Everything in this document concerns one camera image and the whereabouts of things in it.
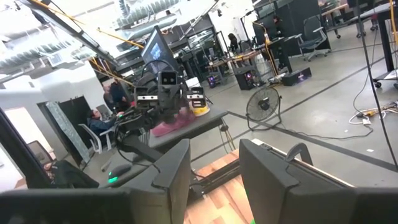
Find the gray floor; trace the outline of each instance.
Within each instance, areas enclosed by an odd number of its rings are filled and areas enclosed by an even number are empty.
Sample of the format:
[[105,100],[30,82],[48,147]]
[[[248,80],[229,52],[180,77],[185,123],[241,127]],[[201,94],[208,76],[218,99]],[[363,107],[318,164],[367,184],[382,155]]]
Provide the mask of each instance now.
[[[368,30],[366,43],[372,60],[372,44],[375,32],[370,32],[370,22],[365,24]],[[293,69],[310,67],[313,77],[305,82],[292,86],[278,86],[277,91],[283,96],[282,119],[287,129],[303,131],[307,134],[322,136],[347,137],[366,134],[368,129],[362,125],[352,125],[348,120],[354,115],[353,100],[362,89],[367,77],[366,61],[360,39],[355,37],[355,26],[339,30],[341,39],[336,39],[333,32],[328,33],[333,52],[327,57],[317,57],[312,62],[304,62],[302,58],[292,58]],[[386,64],[380,44],[379,34],[374,48],[374,77],[386,72]],[[259,64],[259,70],[265,69]],[[398,90],[392,84],[382,82],[382,88],[377,90],[381,104],[398,100]],[[206,89],[211,101],[232,114],[225,117],[229,125],[236,146],[239,140],[258,138],[282,151],[288,151],[299,142],[304,142],[313,157],[314,165],[357,186],[384,186],[398,185],[398,174],[395,172],[390,152],[382,132],[380,121],[372,118],[371,127],[374,132],[365,138],[346,141],[308,138],[278,126],[270,131],[250,132],[244,116],[249,97],[256,90],[241,91],[236,81],[230,78],[225,86]],[[375,101],[368,82],[363,93],[358,97],[358,108],[374,108]],[[277,120],[266,121],[269,124]],[[398,154],[398,138],[394,137],[398,125],[398,114],[388,114],[385,118],[387,131],[394,152]],[[220,134],[213,129],[191,141],[192,166],[199,169],[226,154],[221,145]],[[103,180],[106,174],[98,173],[98,166],[102,164],[106,155],[97,156],[102,159],[93,159],[86,172],[96,179]]]

